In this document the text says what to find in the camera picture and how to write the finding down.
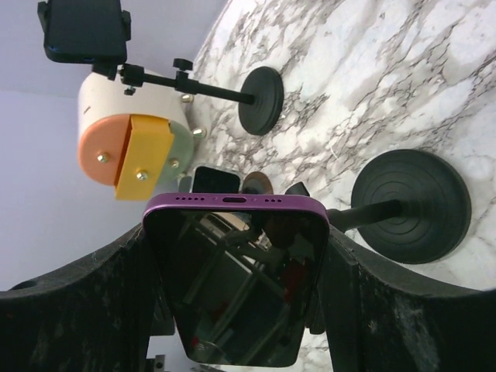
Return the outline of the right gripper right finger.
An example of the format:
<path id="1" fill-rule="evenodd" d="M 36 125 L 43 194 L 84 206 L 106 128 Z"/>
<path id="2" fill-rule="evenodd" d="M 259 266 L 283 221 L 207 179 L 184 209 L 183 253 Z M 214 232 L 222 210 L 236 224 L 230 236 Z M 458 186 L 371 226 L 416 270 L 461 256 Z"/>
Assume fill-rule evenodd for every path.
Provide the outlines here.
<path id="1" fill-rule="evenodd" d="M 495 292 L 408 270 L 330 229 L 319 299 L 335 371 L 493 371 Z"/>

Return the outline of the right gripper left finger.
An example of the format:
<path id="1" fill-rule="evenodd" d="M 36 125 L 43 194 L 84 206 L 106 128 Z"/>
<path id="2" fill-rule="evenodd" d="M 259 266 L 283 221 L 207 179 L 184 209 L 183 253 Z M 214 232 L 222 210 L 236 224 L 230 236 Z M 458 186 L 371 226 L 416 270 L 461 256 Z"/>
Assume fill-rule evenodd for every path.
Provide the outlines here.
<path id="1" fill-rule="evenodd" d="M 147 371 L 158 276 L 142 226 L 1 293 L 3 371 Z"/>

